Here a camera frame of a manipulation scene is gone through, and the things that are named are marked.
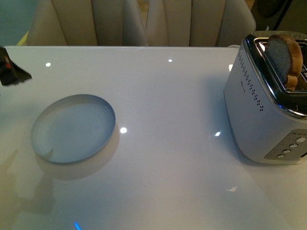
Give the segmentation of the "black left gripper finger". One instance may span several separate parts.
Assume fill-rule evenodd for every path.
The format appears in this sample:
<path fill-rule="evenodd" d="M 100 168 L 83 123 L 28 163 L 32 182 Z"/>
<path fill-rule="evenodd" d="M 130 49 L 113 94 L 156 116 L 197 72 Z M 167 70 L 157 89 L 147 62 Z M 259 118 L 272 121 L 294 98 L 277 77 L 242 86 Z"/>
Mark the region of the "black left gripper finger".
<path fill-rule="evenodd" d="M 31 78 L 31 74 L 12 62 L 7 50 L 0 47 L 0 82 L 2 86 L 16 85 Z"/>

